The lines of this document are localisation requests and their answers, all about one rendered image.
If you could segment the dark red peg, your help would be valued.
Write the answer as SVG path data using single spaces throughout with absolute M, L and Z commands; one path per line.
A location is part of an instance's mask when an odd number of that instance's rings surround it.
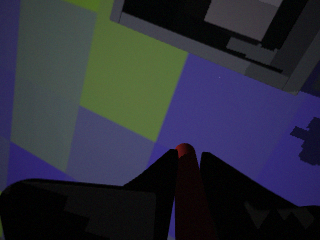
M 216 240 L 195 149 L 188 143 L 175 149 L 175 240 Z

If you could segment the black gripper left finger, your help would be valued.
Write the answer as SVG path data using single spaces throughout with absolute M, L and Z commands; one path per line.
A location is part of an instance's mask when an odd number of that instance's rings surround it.
M 123 186 L 27 178 L 0 195 L 5 240 L 167 240 L 178 170 L 170 149 Z

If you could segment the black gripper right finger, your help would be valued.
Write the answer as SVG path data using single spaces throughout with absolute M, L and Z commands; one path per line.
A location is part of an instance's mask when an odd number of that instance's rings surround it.
M 200 174 L 216 240 L 320 240 L 320 206 L 296 206 L 210 152 Z

